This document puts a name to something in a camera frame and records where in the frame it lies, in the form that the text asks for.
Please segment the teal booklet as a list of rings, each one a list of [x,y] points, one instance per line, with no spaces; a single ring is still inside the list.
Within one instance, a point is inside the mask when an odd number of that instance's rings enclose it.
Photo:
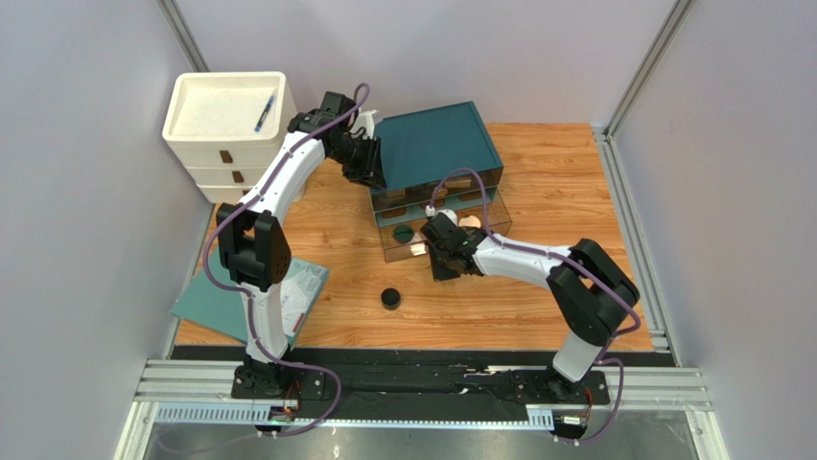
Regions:
[[[324,288],[330,270],[302,259],[292,259],[281,285],[282,324],[291,347]],[[177,345],[228,345],[247,342],[242,296],[214,286],[203,272],[192,279],[171,309],[180,319]]]

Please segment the teal drawer organizer box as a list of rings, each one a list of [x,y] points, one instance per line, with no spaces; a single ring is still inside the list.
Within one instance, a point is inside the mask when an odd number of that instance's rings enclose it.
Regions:
[[[503,167],[474,102],[387,117],[376,125],[387,187],[441,181],[459,168]]]

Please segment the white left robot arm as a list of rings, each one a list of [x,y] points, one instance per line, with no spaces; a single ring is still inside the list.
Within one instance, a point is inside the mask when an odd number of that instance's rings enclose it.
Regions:
[[[353,97],[328,91],[321,106],[291,119],[281,149],[259,182],[235,204],[217,211],[217,228],[208,240],[219,248],[229,283],[211,283],[241,295],[248,333],[246,355],[236,377],[243,384],[260,380],[277,391],[290,387],[298,364],[287,362],[290,342],[284,330],[281,284],[292,251],[283,231],[285,218],[308,177],[325,159],[339,163],[343,177],[369,189],[383,190],[381,141],[375,134],[380,117],[362,111],[370,94],[359,84]]]

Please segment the aluminium frame rail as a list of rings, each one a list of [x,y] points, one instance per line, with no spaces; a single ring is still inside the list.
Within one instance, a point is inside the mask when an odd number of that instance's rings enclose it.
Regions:
[[[592,444],[609,438],[620,413],[676,411],[685,414],[701,458],[728,457],[698,369],[616,354],[581,382],[553,391],[545,361],[538,352],[309,349],[287,383],[275,387],[250,377],[237,360],[151,359],[116,455],[145,452],[162,419],[250,425],[261,433],[273,425],[552,430],[577,417],[599,422],[584,437]]]

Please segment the clear drawer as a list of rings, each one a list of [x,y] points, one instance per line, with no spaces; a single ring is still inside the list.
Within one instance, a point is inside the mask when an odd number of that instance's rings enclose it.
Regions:
[[[503,167],[479,172],[479,176],[486,189],[497,187],[501,181]],[[419,185],[398,187],[385,191],[370,191],[370,202],[374,212],[401,208],[418,203],[427,203],[439,181]],[[471,193],[479,189],[479,184],[470,173],[459,173],[443,181],[438,198]]]
[[[439,193],[433,211],[427,212],[429,200],[393,206],[374,211],[385,260],[394,263],[427,254],[427,237],[462,239],[466,234],[488,225],[497,235],[505,235],[512,217],[496,187],[483,194],[474,190],[450,195]]]

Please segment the green round compact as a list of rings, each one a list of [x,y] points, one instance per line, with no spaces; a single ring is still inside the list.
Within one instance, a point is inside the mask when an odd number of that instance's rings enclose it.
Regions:
[[[410,225],[407,224],[399,224],[395,226],[391,233],[392,238],[400,244],[410,243],[414,235],[415,231]]]

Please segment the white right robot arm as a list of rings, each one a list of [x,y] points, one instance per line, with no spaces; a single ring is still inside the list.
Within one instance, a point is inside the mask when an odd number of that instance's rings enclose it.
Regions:
[[[640,292],[596,242],[545,246],[515,241],[491,230],[461,227],[448,216],[429,218],[421,228],[437,282],[463,275],[504,277],[544,288],[554,298],[570,331],[553,358],[558,382],[584,380],[626,318],[636,330]]]

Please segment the blue pen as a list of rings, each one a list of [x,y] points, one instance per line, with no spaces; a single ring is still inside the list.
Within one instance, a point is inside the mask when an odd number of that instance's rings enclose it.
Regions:
[[[266,102],[266,104],[265,104],[265,106],[264,106],[258,120],[257,120],[257,123],[256,123],[256,125],[254,127],[254,131],[256,133],[259,133],[262,130],[268,115],[270,114],[270,112],[272,111],[272,109],[274,107],[275,99],[276,99],[276,95],[274,93],[272,93],[269,96],[269,98],[268,98],[268,100],[267,100],[267,102]]]

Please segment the black round jar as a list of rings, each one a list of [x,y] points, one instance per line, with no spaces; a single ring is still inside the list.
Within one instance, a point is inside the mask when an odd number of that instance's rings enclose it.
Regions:
[[[399,290],[394,287],[384,289],[380,296],[381,305],[387,311],[395,311],[400,308],[403,297]]]

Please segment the gold round jar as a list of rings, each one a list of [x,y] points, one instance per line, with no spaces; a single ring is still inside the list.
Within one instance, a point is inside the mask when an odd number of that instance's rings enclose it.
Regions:
[[[482,227],[482,222],[479,217],[469,215],[466,217],[461,218],[458,221],[458,226],[464,229],[480,229]]]

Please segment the white drawer cabinet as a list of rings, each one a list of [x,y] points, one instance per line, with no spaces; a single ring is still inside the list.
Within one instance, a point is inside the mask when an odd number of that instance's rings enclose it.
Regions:
[[[269,98],[274,107],[254,131]],[[297,114],[282,72],[177,77],[162,136],[207,201],[239,201],[262,178]]]

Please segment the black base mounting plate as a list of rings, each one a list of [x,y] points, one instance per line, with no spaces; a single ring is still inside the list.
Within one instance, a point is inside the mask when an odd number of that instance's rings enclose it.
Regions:
[[[549,351],[445,351],[300,348],[289,388],[243,384],[234,371],[231,397],[276,400],[302,418],[408,422],[521,422],[530,405],[584,413],[613,401],[602,372],[561,383]]]

